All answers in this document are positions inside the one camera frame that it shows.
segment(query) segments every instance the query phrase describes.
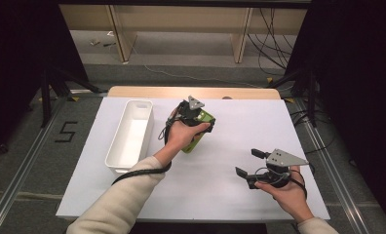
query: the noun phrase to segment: white plastic bin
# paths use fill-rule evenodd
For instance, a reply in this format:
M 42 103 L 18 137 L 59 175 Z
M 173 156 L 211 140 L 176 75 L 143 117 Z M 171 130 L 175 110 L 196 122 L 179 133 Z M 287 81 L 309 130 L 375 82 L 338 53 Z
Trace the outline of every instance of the white plastic bin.
M 105 165 L 113 172 L 123 174 L 145 158 L 153 125 L 153 102 L 129 100 L 105 158 Z

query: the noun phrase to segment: white table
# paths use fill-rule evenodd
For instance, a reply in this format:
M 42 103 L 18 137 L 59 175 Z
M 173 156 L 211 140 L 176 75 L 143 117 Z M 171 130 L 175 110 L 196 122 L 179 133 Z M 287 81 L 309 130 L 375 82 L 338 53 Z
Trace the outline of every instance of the white table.
M 134 97 L 105 97 L 88 136 L 80 160 L 68 184 L 57 216 L 81 215 L 116 178 L 104 164 L 122 111 Z M 157 136 L 179 98 L 149 98 L 154 103 L 154 128 L 148 155 L 163 145 Z M 253 174 L 265 167 L 251 155 L 257 148 L 280 148 L 305 159 L 300 142 L 282 100 L 200 99 L 216 118 L 190 154 L 179 153 L 166 178 L 155 188 L 138 221 L 268 222 L 292 220 L 269 194 L 248 189 L 235 173 L 239 167 Z M 301 172 L 308 190 L 308 204 L 315 216 L 329 219 L 327 208 L 308 166 Z

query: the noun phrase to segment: person's right arm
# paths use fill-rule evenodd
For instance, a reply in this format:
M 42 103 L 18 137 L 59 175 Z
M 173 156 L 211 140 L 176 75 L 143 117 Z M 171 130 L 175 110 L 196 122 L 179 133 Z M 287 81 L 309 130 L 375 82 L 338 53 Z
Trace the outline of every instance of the person's right arm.
M 290 167 L 290 169 L 299 172 L 298 166 Z M 303 182 L 299 173 L 292 172 L 291 176 L 293 179 Z M 301 234 L 338 233 L 323 219 L 314 217 L 306 203 L 305 193 L 297 184 L 290 181 L 282 188 L 276 188 L 270 184 L 261 182 L 256 182 L 254 185 L 274 197 L 279 206 L 298 223 L 298 229 Z

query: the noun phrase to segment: gray carpet floor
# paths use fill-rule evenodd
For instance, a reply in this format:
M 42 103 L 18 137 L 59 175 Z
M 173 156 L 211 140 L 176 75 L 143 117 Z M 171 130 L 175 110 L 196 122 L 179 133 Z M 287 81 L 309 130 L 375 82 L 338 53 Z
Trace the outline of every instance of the gray carpet floor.
M 212 67 L 212 66 L 177 66 L 149 65 L 153 72 L 142 64 L 85 64 L 90 81 L 100 88 L 109 89 L 115 85 L 138 86 L 195 86 L 195 87 L 266 87 L 267 77 L 258 67 Z M 267 68 L 267 71 L 281 74 L 283 70 Z M 81 89 L 69 83 L 71 89 Z M 286 84 L 280 91 L 283 98 L 289 97 Z M 42 122 L 40 95 L 31 102 L 32 110 L 25 112 L 19 125 L 10 138 L 9 152 L 0 154 L 0 196 L 13 179 L 24 156 L 38 135 Z M 55 216 L 62 194 L 70 180 L 75 165 L 85 145 L 86 138 L 97 114 L 102 97 L 82 95 L 75 101 L 67 101 L 61 108 L 57 119 L 39 152 L 37 160 L 23 184 L 19 196 L 12 205 L 3 222 L 0 233 L 63 233 L 68 221 Z M 301 106 L 287 102 L 289 114 L 299 111 Z M 349 153 L 343 141 L 326 115 L 326 109 L 318 100 L 316 108 L 317 130 L 326 144 L 332 162 L 336 165 L 350 195 L 360 209 L 370 233 L 386 233 L 386 216 L 373 198 L 361 174 L 350 163 Z M 291 115 L 296 120 L 298 115 Z M 58 142 L 69 136 L 60 134 L 65 130 L 75 132 L 70 142 Z M 330 224 L 339 233 L 355 233 L 338 196 L 335 194 L 319 153 L 309 137 L 305 125 L 295 126 L 299 140 L 308 160 L 315 168 L 314 178 L 328 207 Z M 267 223 L 269 234 L 297 233 L 289 223 Z

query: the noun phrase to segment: white sleeve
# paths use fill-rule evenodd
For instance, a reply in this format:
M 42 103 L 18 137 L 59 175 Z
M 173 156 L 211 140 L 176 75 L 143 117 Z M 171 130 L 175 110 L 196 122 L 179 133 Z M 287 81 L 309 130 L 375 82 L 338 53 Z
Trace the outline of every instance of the white sleeve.
M 312 217 L 297 225 L 301 234 L 337 234 L 326 221 L 318 217 Z
M 130 171 L 161 168 L 152 156 L 138 162 Z M 145 201 L 164 177 L 164 174 L 138 175 L 116 182 L 68 227 L 67 234 L 129 233 Z

